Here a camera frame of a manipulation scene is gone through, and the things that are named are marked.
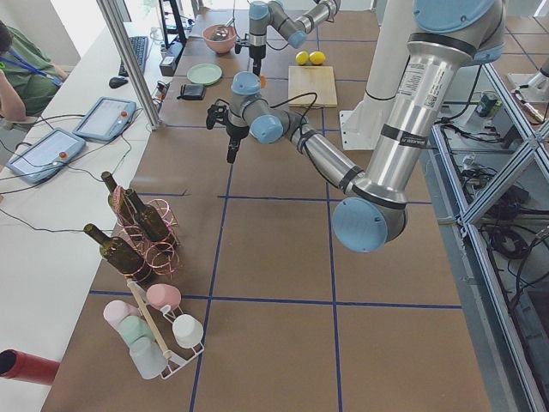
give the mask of blue tablet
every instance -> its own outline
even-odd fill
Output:
[[[134,101],[101,97],[73,133],[84,139],[110,142],[132,119],[136,106]]]
[[[84,148],[86,142],[72,133],[56,128],[6,166],[30,183],[49,179]]]

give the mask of red cylinder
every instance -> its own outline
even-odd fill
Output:
[[[51,385],[59,362],[7,349],[0,353],[0,377]]]

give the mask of cup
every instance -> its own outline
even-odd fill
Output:
[[[147,290],[147,301],[158,311],[169,305],[171,312],[181,303],[181,293],[174,286],[157,283]]]
[[[194,348],[204,336],[202,324],[191,315],[178,316],[172,324],[173,335],[181,348]]]
[[[139,309],[121,300],[113,300],[109,302],[103,310],[103,318],[109,323],[114,330],[118,329],[120,322],[126,319],[129,315],[140,316]]]
[[[0,377],[51,385],[59,362],[7,349],[0,353]]]
[[[168,365],[158,343],[148,336],[142,336],[131,344],[130,357],[143,379],[157,377]]]
[[[134,315],[129,315],[120,322],[117,332],[128,346],[144,336],[154,340],[153,332],[151,331],[151,328],[148,327],[147,322]]]

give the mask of bottle neck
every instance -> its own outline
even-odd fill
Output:
[[[109,192],[111,194],[114,193],[114,190],[117,188],[118,185],[116,180],[112,177],[112,174],[110,172],[103,172],[101,174],[101,180],[103,180]]]
[[[145,203],[137,196],[136,191],[133,189],[127,189],[125,191],[126,197],[130,200],[131,204],[134,205],[134,208],[137,212],[141,212],[146,208]]]
[[[99,230],[98,227],[96,227],[94,224],[92,223],[88,223],[85,227],[84,227],[84,233],[87,234],[90,238],[92,238],[93,240],[95,240],[97,243],[99,243],[100,245],[103,245],[105,244],[105,242],[107,242],[110,237],[108,237],[106,234],[104,234],[103,232],[101,232]]]

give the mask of bowl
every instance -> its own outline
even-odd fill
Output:
[[[214,34],[217,27],[223,27],[223,24],[215,24],[210,26],[202,32],[202,37],[210,49],[217,54],[223,54],[229,52],[237,42],[237,31],[233,26],[227,27],[228,35],[223,40],[211,40],[212,34]]]

